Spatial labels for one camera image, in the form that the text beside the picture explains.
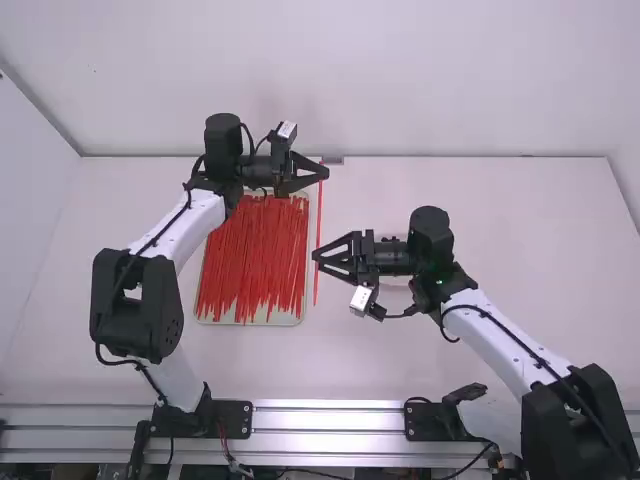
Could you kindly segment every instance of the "black mounting bracket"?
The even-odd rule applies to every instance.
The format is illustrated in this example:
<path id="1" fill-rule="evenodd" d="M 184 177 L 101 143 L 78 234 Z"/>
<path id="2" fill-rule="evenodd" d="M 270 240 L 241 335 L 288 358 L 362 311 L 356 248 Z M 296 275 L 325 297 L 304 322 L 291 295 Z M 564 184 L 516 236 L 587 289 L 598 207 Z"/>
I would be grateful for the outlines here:
<path id="1" fill-rule="evenodd" d="M 472 440 L 464 428 L 457 405 L 463 400 L 475 400 L 487 392 L 487 387 L 472 383 L 431 402 L 424 397 L 411 397 L 403 407 L 404 435 L 410 442 Z"/>
<path id="2" fill-rule="evenodd" d="M 136 426 L 133 449 L 127 465 L 127 480 L 137 480 L 144 464 L 144 450 L 151 438 L 225 438 L 247 440 L 251 436 L 253 404 L 248 400 L 214 400 L 209 386 L 195 412 L 186 413 L 170 405 L 155 405 L 151 420 Z"/>

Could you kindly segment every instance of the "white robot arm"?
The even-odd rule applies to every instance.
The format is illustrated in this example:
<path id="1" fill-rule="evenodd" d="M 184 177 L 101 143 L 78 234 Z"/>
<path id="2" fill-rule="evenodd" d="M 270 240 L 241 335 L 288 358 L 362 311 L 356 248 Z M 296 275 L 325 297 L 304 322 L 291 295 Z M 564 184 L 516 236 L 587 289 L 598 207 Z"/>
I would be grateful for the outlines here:
<path id="1" fill-rule="evenodd" d="M 242 129 L 249 137 L 248 155 L 242 154 Z M 270 155 L 257 155 L 237 116 L 209 117 L 205 154 L 183 184 L 178 204 L 128 248 L 105 248 L 94 259 L 89 327 L 96 357 L 107 366 L 135 366 L 158 394 L 151 420 L 138 423 L 128 479 L 138 478 L 152 435 L 225 441 L 250 435 L 250 402 L 214 400 L 179 345 L 184 314 L 177 276 L 207 235 L 233 213 L 245 187 L 270 188 L 274 196 L 287 198 L 329 177 L 325 166 L 291 150 L 296 135 L 295 123 L 280 122 L 260 142 L 270 143 Z M 140 297 L 134 298 L 131 291 L 138 287 Z M 122 360 L 105 359 L 103 346 Z M 228 460 L 242 472 L 230 454 Z"/>
<path id="2" fill-rule="evenodd" d="M 574 367 L 510 321 L 454 261 L 453 243 L 447 213 L 427 206 L 412 213 L 406 241 L 375 242 L 373 230 L 354 231 L 312 253 L 320 271 L 356 287 L 353 313 L 378 321 L 428 314 L 445 340 L 467 343 L 520 403 L 520 415 L 498 425 L 499 418 L 479 408 L 484 385 L 463 387 L 439 404 L 413 397 L 405 403 L 407 439 L 424 440 L 444 424 L 445 439 L 471 435 L 522 456 L 533 480 L 601 480 L 637 470 L 640 460 L 611 377 L 595 364 Z M 411 276 L 414 304 L 402 315 L 387 315 L 376 303 L 384 275 Z M 416 399 L 424 403 L 412 403 Z M 416 418 L 417 411 L 425 413 Z M 432 432 L 418 435 L 424 425 Z"/>

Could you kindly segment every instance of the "metal frame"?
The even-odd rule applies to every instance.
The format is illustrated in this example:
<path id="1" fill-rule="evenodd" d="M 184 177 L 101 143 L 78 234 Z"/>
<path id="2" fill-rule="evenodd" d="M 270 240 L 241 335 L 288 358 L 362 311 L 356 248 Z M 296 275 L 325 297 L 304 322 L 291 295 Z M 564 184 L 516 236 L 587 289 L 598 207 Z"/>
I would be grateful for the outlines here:
<path id="1" fill-rule="evenodd" d="M 249 440 L 229 441 L 248 465 L 460 468 L 473 442 L 409 442 L 401 401 L 257 400 Z M 126 463 L 136 423 L 150 405 L 0 403 L 7 430 L 0 462 Z M 145 461 L 166 463 L 167 439 L 152 439 Z M 219 440 L 176 439 L 174 463 L 225 464 Z M 507 458 L 511 465 L 513 458 Z M 487 469 L 485 460 L 477 463 Z"/>

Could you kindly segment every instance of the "white table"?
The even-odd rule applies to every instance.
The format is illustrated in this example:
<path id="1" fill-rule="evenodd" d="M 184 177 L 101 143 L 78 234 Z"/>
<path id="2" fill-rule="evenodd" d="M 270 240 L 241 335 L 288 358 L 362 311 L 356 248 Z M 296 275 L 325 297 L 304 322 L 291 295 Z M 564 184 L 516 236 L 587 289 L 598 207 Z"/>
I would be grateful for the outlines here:
<path id="1" fill-rule="evenodd" d="M 124 247 L 155 224 L 179 197 L 191 163 L 82 163 L 2 365 L 4 401 L 152 402 L 133 369 L 102 367 L 94 358 L 91 262 L 101 248 Z M 316 189 L 309 194 L 315 199 Z M 449 212 L 457 259 L 505 314 L 576 365 L 600 364 L 625 405 L 640 405 L 640 242 L 606 159 L 347 157 L 324 184 L 322 242 L 365 228 L 404 236 L 412 210 L 429 204 Z M 470 349 L 446 343 L 428 317 L 356 318 L 348 311 L 352 288 L 328 276 L 320 276 L 318 305 L 299 326 L 196 324 L 202 250 L 180 276 L 181 344 L 216 396 L 440 398 L 473 381 L 508 395 Z M 401 311 L 410 295 L 383 287 L 379 301 Z"/>

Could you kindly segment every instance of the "bundle of red sticks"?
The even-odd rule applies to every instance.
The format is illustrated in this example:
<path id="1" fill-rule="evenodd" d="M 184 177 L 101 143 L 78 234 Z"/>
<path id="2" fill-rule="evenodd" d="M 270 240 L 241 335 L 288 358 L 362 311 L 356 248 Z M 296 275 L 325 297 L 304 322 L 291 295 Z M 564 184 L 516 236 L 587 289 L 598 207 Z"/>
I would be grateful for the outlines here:
<path id="1" fill-rule="evenodd" d="M 307 272 L 309 200 L 245 195 L 231 218 L 207 239 L 196 302 L 199 319 L 253 323 L 266 309 L 302 318 Z"/>

